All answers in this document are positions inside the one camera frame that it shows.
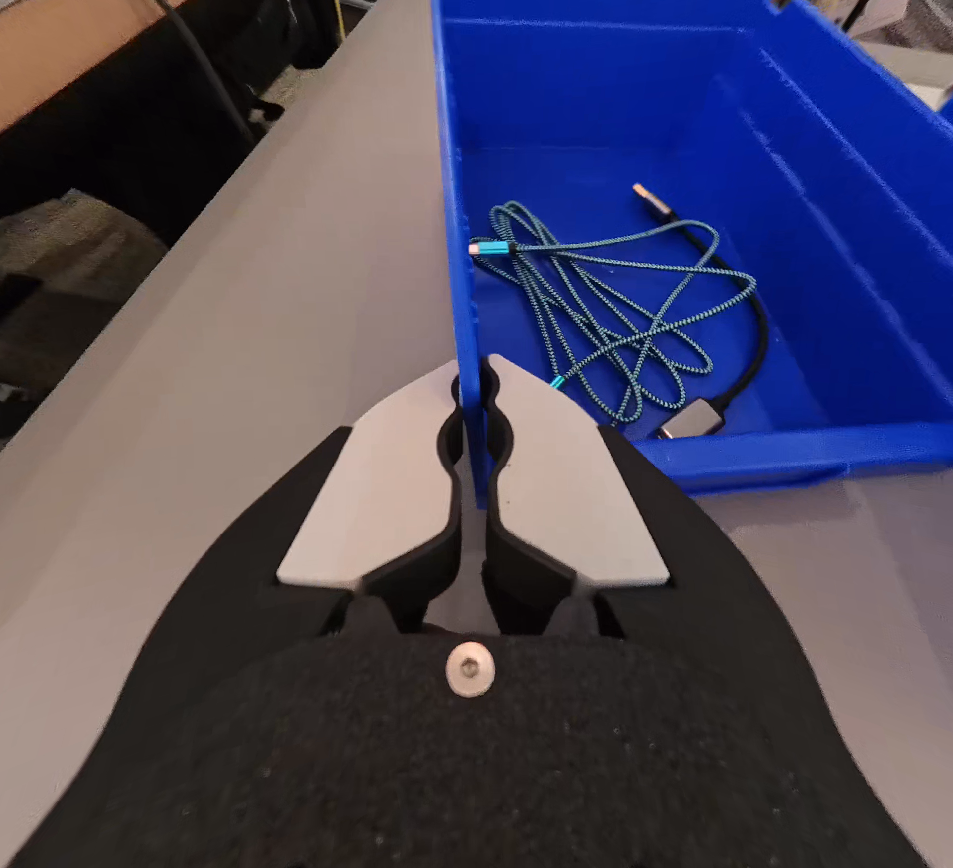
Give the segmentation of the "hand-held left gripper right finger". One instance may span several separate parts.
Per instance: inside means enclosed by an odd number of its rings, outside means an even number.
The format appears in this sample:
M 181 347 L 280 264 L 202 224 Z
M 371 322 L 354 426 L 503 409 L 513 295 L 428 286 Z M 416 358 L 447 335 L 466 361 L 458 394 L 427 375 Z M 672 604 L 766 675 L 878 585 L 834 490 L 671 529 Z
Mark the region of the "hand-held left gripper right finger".
M 563 392 L 501 354 L 482 363 L 487 448 L 483 586 L 502 634 L 541 634 L 558 606 L 669 583 L 605 442 Z

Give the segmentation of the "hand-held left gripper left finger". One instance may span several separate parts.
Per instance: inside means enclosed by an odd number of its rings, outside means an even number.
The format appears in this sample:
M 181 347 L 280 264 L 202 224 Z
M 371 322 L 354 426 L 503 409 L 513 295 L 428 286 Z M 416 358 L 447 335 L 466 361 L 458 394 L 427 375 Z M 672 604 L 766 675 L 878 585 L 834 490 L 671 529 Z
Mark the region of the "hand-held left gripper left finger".
M 277 568 L 280 584 L 379 598 L 402 628 L 423 618 L 459 572 L 458 397 L 450 361 L 347 428 Z

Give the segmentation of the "blue plastic bin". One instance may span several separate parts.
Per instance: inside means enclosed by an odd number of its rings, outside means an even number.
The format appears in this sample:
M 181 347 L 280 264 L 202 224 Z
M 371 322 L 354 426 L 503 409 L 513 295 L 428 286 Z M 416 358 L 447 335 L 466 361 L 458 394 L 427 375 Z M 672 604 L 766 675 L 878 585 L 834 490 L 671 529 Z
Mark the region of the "blue plastic bin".
M 951 123 L 814 8 L 771 0 L 432 0 L 460 395 L 479 497 L 491 473 L 479 367 L 498 353 L 548 384 L 553 364 L 511 257 L 468 255 L 491 211 L 525 207 L 559 244 L 612 240 L 579 264 L 639 331 L 699 253 L 638 202 L 643 184 L 720 237 L 756 281 L 764 366 L 719 433 L 657 430 L 745 369 L 743 299 L 645 358 L 638 392 L 602 355 L 561 391 L 618 429 L 686 492 L 730 493 L 951 468 Z

